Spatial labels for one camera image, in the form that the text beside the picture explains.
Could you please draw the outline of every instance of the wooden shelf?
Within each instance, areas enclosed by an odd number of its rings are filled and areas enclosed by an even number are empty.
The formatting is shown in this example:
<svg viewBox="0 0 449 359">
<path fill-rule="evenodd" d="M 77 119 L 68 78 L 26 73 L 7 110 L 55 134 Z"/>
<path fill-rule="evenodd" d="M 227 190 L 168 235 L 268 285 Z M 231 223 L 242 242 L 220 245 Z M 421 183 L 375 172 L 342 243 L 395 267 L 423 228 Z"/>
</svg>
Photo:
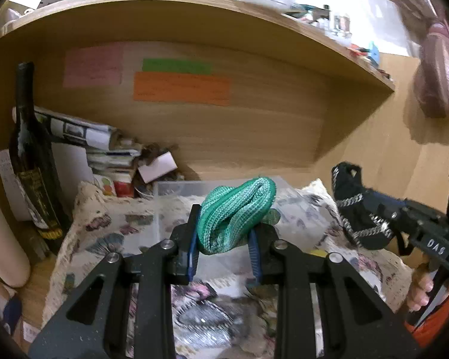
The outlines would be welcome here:
<svg viewBox="0 0 449 359">
<path fill-rule="evenodd" d="M 236 0 L 64 0 L 0 31 L 0 43 L 23 47 L 73 46 L 85 39 L 217 46 L 394 90 L 390 80 L 316 28 Z"/>
</svg>

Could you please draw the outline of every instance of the metal screw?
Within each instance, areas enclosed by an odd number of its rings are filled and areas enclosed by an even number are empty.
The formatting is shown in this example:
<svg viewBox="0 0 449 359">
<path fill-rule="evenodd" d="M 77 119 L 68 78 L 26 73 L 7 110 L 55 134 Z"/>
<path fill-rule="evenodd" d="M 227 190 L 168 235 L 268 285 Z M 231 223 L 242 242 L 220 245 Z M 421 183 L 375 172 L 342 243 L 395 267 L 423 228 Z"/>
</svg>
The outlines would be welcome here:
<svg viewBox="0 0 449 359">
<path fill-rule="evenodd" d="M 106 261 L 108 263 L 118 262 L 119 259 L 120 259 L 120 254 L 118 254 L 118 252 L 111 252 L 108 255 L 106 255 Z"/>
<path fill-rule="evenodd" d="M 161 242 L 160 245 L 164 250 L 169 250 L 170 248 L 173 248 L 175 246 L 175 242 L 170 239 L 165 239 Z"/>
<path fill-rule="evenodd" d="M 341 263 L 343 261 L 343 255 L 337 252 L 332 252 L 329 254 L 329 260 L 333 263 Z"/>
<path fill-rule="evenodd" d="M 288 247 L 288 242 L 286 240 L 276 240 L 273 245 L 277 250 L 284 250 Z"/>
</svg>

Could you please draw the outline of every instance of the pink fabric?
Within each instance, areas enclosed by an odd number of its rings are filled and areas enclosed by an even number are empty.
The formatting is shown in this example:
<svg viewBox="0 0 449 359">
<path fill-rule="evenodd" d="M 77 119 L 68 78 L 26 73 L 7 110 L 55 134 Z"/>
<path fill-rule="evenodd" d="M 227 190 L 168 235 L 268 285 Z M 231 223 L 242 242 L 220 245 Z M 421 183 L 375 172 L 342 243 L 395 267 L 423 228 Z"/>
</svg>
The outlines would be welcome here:
<svg viewBox="0 0 449 359">
<path fill-rule="evenodd" d="M 420 45 L 414 88 L 427 117 L 449 116 L 449 13 L 441 0 L 391 0 Z"/>
</svg>

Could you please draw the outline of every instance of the bottle label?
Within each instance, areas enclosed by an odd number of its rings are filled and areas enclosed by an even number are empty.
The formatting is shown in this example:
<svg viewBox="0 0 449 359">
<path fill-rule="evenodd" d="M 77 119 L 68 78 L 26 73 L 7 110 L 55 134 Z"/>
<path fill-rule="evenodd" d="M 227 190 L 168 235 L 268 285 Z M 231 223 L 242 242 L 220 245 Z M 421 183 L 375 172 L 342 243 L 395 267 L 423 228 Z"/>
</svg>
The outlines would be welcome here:
<svg viewBox="0 0 449 359">
<path fill-rule="evenodd" d="M 63 231 L 48 197 L 40 169 L 35 168 L 23 171 L 18 173 L 17 177 L 27 197 L 26 200 L 33 207 L 33 209 L 30 209 L 31 217 L 39 228 L 40 236 L 48 240 L 58 239 L 63 236 Z"/>
</svg>

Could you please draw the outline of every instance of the orange object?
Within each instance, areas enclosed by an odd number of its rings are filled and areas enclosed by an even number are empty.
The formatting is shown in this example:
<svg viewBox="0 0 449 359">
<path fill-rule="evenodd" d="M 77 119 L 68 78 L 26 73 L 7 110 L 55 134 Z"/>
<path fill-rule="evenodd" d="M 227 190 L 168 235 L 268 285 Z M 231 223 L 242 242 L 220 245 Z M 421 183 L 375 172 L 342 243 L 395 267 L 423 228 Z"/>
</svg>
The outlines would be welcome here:
<svg viewBox="0 0 449 359">
<path fill-rule="evenodd" d="M 412 333 L 412 336 L 418 342 L 421 348 L 427 346 L 437 336 L 441 328 L 444 326 L 449 317 L 449 298 L 442 304 L 435 313 L 431 314 L 420 326 L 414 331 L 414 327 L 408 323 L 404 323 L 406 329 Z"/>
<path fill-rule="evenodd" d="M 136 101 L 196 102 L 229 105 L 230 82 L 215 75 L 138 72 L 133 99 Z"/>
</svg>

